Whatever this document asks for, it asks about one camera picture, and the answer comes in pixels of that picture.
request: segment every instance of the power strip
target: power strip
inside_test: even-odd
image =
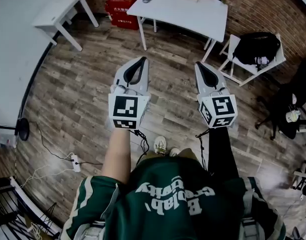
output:
[[[74,154],[73,154],[73,155],[71,156],[71,159],[72,159],[74,171],[77,172],[77,173],[79,173],[79,172],[81,171],[81,167],[79,166],[77,155],[74,155]]]

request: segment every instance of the white sneaker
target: white sneaker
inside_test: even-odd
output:
[[[173,147],[172,150],[169,152],[170,157],[175,157],[179,154],[180,150],[176,147]]]
[[[166,154],[166,139],[163,136],[158,136],[154,141],[154,150],[156,154]]]

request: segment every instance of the small white table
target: small white table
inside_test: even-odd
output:
[[[139,31],[144,50],[146,42],[142,24],[145,19],[153,19],[154,32],[156,20],[170,23],[209,37],[204,47],[206,50],[202,62],[206,60],[216,41],[224,40],[228,6],[218,0],[151,0],[144,3],[137,0],[127,14],[137,16]]]
[[[49,41],[53,45],[57,45],[57,43],[50,37],[42,27],[47,26],[54,26],[60,31],[63,36],[66,37],[68,41],[79,51],[82,50],[82,47],[74,40],[74,38],[63,28],[60,21],[64,18],[67,23],[72,24],[70,19],[66,16],[66,14],[74,7],[74,5],[80,1],[82,6],[84,7],[87,15],[89,16],[90,20],[92,21],[94,27],[98,27],[98,23],[91,12],[88,4],[85,0],[51,0],[45,8],[37,15],[34,19],[32,25],[40,30],[40,32],[46,36]]]

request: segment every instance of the black backpack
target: black backpack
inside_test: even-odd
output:
[[[242,35],[240,39],[233,53],[233,59],[236,57],[243,64],[256,64],[257,67],[262,64],[258,58],[266,57],[271,62],[281,46],[278,38],[269,32],[248,33]]]

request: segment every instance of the standing fan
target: standing fan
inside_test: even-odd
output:
[[[26,141],[29,136],[29,123],[26,118],[18,119],[15,127],[0,125],[0,129],[14,130],[14,135],[18,135],[22,141]]]

